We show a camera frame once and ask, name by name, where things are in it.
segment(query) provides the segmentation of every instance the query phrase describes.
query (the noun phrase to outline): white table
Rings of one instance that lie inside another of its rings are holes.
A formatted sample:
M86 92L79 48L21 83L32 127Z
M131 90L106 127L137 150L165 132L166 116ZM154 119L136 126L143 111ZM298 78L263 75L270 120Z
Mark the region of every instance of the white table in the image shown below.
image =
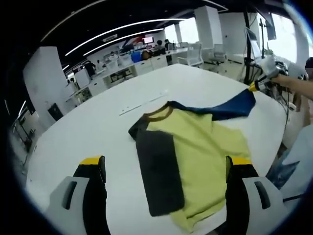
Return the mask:
M246 88L219 74L179 64L125 81L89 99L43 133L29 162L26 189L44 211L49 194L66 176L73 175L79 162L101 154L106 158L107 222L112 234L187 235L170 216L150 216L135 142L128 130L144 112L167 100L186 106L215 106ZM220 123L242 131L256 170L265 176L282 141L286 114L270 97L256 92L255 98L249 117ZM224 207L197 223L193 234L207 234L225 220Z

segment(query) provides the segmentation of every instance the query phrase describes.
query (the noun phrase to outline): cable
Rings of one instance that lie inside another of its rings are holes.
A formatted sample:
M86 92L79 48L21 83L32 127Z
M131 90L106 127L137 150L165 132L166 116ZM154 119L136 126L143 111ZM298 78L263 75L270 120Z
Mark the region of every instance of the cable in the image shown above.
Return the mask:
M252 21L252 23L249 25L249 27L251 27L251 25L253 25L253 23L255 22L257 14L255 14L254 20Z
M291 201L291 200L298 199L298 198L302 197L303 195L304 195L304 193L303 193L303 194L300 194L300 195L297 195L297 196L284 198L284 199L283 199L283 202L287 202L287 201Z
M286 113L286 123L285 123L285 129L287 127L287 122L288 122L288 116L289 116L289 92L287 91L287 95L288 95L288 100L286 101L286 99L283 97L283 95L281 95L282 97L282 100L285 102L286 106L287 106L287 110L285 109L285 106L281 103L281 102L278 102L280 103L284 110L285 110L285 113Z
M252 12L250 13L250 16L249 16L249 21L251 21L251 17L252 17ZM247 41L246 41L246 45L245 45L245 49L244 49L244 52L243 52L243 56L245 57L245 52L246 52L246 48L247 48ZM245 69L246 65L245 65L245 62L243 63L243 66L241 68L241 71L239 72L238 76L237 76L237 81L240 81L240 82L243 82L242 80L242 75L244 73L244 69Z
M252 81L254 81L254 78L255 78L255 75L258 73L258 71L255 72L253 78L252 78Z
M251 76L250 76L250 79L249 79L249 82L252 82L252 77L253 77L253 73L254 73L254 66L252 66L252 73L251 73Z

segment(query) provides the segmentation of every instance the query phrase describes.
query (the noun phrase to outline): ceiling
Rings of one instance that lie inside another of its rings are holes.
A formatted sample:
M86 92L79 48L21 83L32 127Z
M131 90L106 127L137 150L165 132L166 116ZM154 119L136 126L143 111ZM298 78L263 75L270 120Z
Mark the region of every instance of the ceiling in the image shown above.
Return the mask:
M7 35L4 48L4 55L7 58L5 82L9 86L5 91L8 96L16 95L16 90L21 91L13 101L10 101L10 105L15 106L16 103L19 107L25 99L28 104L30 103L22 82L22 69L39 46L56 46L62 65L74 65L84 59L84 53L102 45L102 39L112 34L117 33L119 38L165 27L173 22L130 26L92 40L65 56L76 46L108 30L146 20L187 19L193 16L194 9L204 5L224 12L243 12L245 8L251 12L254 10L250 3L248 0L52 0L22 1L17 7L16 2L9 1L4 8L7 17L3 26Z

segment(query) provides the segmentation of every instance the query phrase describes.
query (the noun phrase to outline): white cabinet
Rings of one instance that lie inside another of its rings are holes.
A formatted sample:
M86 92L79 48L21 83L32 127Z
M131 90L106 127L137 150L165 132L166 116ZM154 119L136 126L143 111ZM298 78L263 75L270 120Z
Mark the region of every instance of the white cabinet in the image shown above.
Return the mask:
M76 88L73 82L67 84L66 87L63 89L63 96L64 99L67 100L72 94L76 92Z
M151 60L140 61L135 64L137 76L153 71Z
M152 66L154 70L167 66L167 60L165 55L151 58Z
M90 78L86 69L82 69L75 74L76 82L80 88L85 87L89 84Z
M96 96L108 89L107 85L103 81L103 78L93 80L89 84L88 88L92 96Z

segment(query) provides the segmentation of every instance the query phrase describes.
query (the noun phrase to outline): clothing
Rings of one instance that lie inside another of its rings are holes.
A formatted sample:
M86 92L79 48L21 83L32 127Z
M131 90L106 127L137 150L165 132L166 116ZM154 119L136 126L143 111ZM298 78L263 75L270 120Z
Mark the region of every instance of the clothing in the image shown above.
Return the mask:
M100 71L100 70L102 70L103 69L103 62L102 61L100 61L99 63L97 62L97 64L96 64L96 70L97 71Z
M109 60L111 60L111 61L114 61L114 60L117 60L117 59L118 59L118 56L116 54L109 56Z
M169 43L165 43L165 48L166 48L166 50L168 50L168 45L169 45Z
M284 190L283 197L303 194L313 177L313 125L304 127L290 150L270 169L267 178Z
M84 66L85 66L87 73L90 77L95 75L94 69L95 69L96 65L94 65L93 63L86 63L86 64L84 64Z
M247 117L254 105L248 90L212 108L169 101L134 124L129 133L136 140L152 216L170 212L191 232L196 222L224 206L226 156L249 159L250 152L241 131L214 121Z
M164 49L164 48L165 48L164 46L157 44L157 45L155 46L155 48L154 48L154 51L156 51L156 50L162 50L162 49Z

